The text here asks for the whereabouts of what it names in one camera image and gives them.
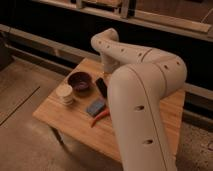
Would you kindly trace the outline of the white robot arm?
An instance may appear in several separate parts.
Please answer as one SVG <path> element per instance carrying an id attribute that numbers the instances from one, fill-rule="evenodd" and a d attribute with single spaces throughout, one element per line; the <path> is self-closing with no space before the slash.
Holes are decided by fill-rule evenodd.
<path id="1" fill-rule="evenodd" d="M 107 98 L 124 171 L 177 171 L 160 100 L 180 89 L 187 67 L 177 55 L 121 43 L 110 28 L 91 38 L 110 75 Z"/>

